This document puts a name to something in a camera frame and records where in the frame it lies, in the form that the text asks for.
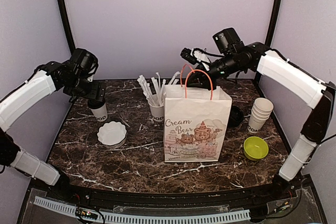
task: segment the green bowl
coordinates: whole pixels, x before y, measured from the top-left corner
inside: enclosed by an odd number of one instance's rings
[[[260,160],[267,156],[268,145],[262,138],[251,136],[244,142],[244,154],[250,160]]]

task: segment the printed logo on cup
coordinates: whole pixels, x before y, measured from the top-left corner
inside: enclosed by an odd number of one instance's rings
[[[255,130],[254,128],[251,128],[250,125],[248,125],[247,128],[248,128],[249,131],[252,131],[252,132],[255,132],[255,133],[259,131],[259,130]]]
[[[157,122],[161,122],[161,121],[163,121],[164,116],[161,116],[161,117],[159,117],[159,118],[157,118],[157,117],[155,117],[155,116],[152,116],[152,119],[155,120],[155,121],[157,121]]]
[[[101,118],[96,117],[96,119],[97,119],[98,121],[104,121],[104,120],[106,119],[106,116],[104,115],[104,116],[101,117]]]

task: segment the black frame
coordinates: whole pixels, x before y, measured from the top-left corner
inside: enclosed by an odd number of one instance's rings
[[[272,44],[275,28],[276,28],[277,21],[278,21],[279,11],[280,11],[280,4],[281,4],[281,0],[274,0],[274,2],[273,2],[271,19],[269,21],[267,35],[266,35],[266,39],[265,39],[265,45],[268,46],[268,47],[270,47],[271,44]],[[257,83],[259,83],[260,78],[261,78],[261,74],[257,72],[254,80]]]
[[[62,23],[63,23],[64,33],[65,33],[65,36],[67,38],[67,42],[68,42],[70,52],[72,54],[74,52],[74,50],[76,49],[76,46],[75,46],[74,37],[72,36],[71,28],[70,28],[70,22],[69,22],[69,18],[68,18],[68,13],[67,13],[67,8],[66,8],[66,5],[65,5],[65,1],[64,0],[57,0],[57,2],[58,2],[59,13],[61,15],[61,19],[62,19]]]
[[[57,0],[58,6],[60,10],[60,15],[62,18],[62,23],[64,27],[64,31],[67,37],[68,46],[70,49],[70,52],[73,53],[75,50],[75,42],[72,36],[70,23],[67,15],[66,5],[64,0]],[[274,36],[276,22],[279,14],[280,9],[280,3],[281,0],[274,0],[274,5],[271,13],[271,19],[267,31],[266,41],[265,45],[270,46],[272,38]],[[265,97],[260,86],[261,75],[259,73],[256,74],[253,84],[255,88],[257,89],[257,92],[261,97]],[[61,127],[65,123],[65,120],[72,108],[72,105],[69,108],[69,111],[62,122]],[[279,135],[281,139],[284,142],[284,145],[286,147],[286,150],[288,153],[291,151],[291,147],[288,143],[288,140],[277,121],[274,113],[272,112],[271,118],[273,119],[273,122],[279,132]],[[53,143],[53,146],[56,142],[56,139],[59,135],[60,131],[58,131],[55,141]],[[49,160],[51,154],[51,150],[48,154],[47,161]],[[320,199],[318,197],[317,191],[315,189],[315,186],[313,184],[313,181],[311,180],[310,175],[304,175],[304,178],[306,180],[303,183],[303,186],[310,186],[315,200],[318,205],[318,209],[321,215],[321,219],[323,223],[327,223],[327,219],[325,217],[322,204],[320,202]],[[298,188],[301,184],[300,178],[296,177],[294,180],[291,181],[293,185],[295,185],[296,188]],[[262,198],[253,198],[252,195],[262,195],[265,193],[265,191],[268,191],[271,184],[268,185],[262,185],[257,187],[251,187],[251,188],[244,188],[244,189],[235,189],[235,190],[227,190],[227,191],[216,191],[212,193],[197,193],[197,194],[141,194],[141,193],[125,193],[125,192],[116,192],[116,191],[106,191],[106,190],[99,190],[99,189],[91,189],[91,188],[85,188],[80,186],[71,186],[74,191],[77,192],[77,194],[82,199],[81,204],[86,205],[88,207],[100,207],[105,209],[113,209],[115,205],[118,206],[133,206],[133,207],[146,207],[146,206],[156,206],[156,207],[204,207],[204,206],[219,206],[219,205],[226,205],[229,204],[231,208],[238,208],[243,207],[245,209],[260,209],[262,207],[265,207],[266,203],[269,201],[272,201],[273,199],[271,197],[262,197]],[[20,210],[19,218],[17,220],[17,223],[20,223],[23,218],[23,214],[27,205],[27,201],[29,198],[30,190],[32,188],[45,190],[48,192],[47,196],[55,197],[49,189],[48,186],[40,181],[37,180],[31,180],[28,186],[28,189],[26,191],[26,195]],[[281,198],[287,198],[288,195],[282,195]]]
[[[260,97],[264,97],[262,90],[260,89],[258,83],[255,80],[251,80],[259,93]],[[67,116],[69,115],[73,104],[70,106],[66,117],[64,118],[62,126],[64,125]],[[286,147],[288,153],[291,151],[291,147],[288,143],[288,140],[276,119],[274,113],[272,112],[271,118],[279,132],[279,135]],[[58,131],[53,146],[56,142],[58,135],[60,134],[60,130]],[[48,154],[47,161],[49,160],[51,150]],[[318,205],[319,213],[322,219],[322,223],[328,223],[326,219],[326,215],[323,211],[321,201],[319,199],[318,193],[316,191],[315,185],[311,179],[311,176],[304,175],[303,178],[306,180],[303,183],[303,186],[310,186],[315,201]],[[295,179],[291,181],[291,185],[294,185],[295,188],[299,188],[301,185],[301,177],[298,175]],[[103,208],[103,209],[113,209],[114,206],[130,206],[130,207],[156,207],[156,208],[188,208],[188,207],[207,207],[207,206],[220,206],[220,205],[229,205],[230,208],[240,208],[250,209],[251,211],[255,210],[260,212],[261,209],[266,209],[266,204],[270,201],[273,201],[270,196],[269,197],[261,197],[261,198],[253,198],[252,195],[264,195],[266,191],[269,191],[271,184],[249,187],[243,189],[234,189],[234,190],[223,190],[223,191],[215,191],[211,193],[194,193],[194,194],[144,194],[144,193],[126,193],[126,192],[118,192],[118,191],[107,191],[101,189],[91,189],[81,186],[73,186],[71,185],[71,189],[74,190],[81,198],[81,204],[91,208]],[[27,201],[29,198],[30,190],[32,188],[40,189],[47,191],[47,196],[51,198],[60,199],[57,195],[50,192],[48,186],[38,180],[31,180],[26,191],[26,195],[21,206],[19,218],[17,220],[17,224],[23,219],[23,214],[26,209]],[[285,192],[279,199],[288,198],[288,194]]]

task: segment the white robot arm segment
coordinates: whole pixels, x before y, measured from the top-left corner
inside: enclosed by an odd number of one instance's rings
[[[280,83],[312,109],[318,104],[326,86],[284,61],[275,51],[269,50],[261,56],[257,71]]]
[[[0,102],[0,127],[6,132],[27,110],[56,91],[51,76],[39,70],[31,80]]]

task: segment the white paper cup held by gripper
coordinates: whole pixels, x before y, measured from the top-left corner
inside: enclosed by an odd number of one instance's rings
[[[153,95],[153,98],[155,100],[158,99],[158,96],[156,94]],[[154,106],[150,101],[148,102],[149,108],[151,110],[153,120],[157,122],[162,122],[164,119],[164,106]]]
[[[90,110],[92,111],[92,114],[95,116],[95,118],[99,122],[104,122],[107,119],[108,115],[107,115],[107,110],[106,110],[105,99],[101,102],[89,100],[88,107],[90,108]]]

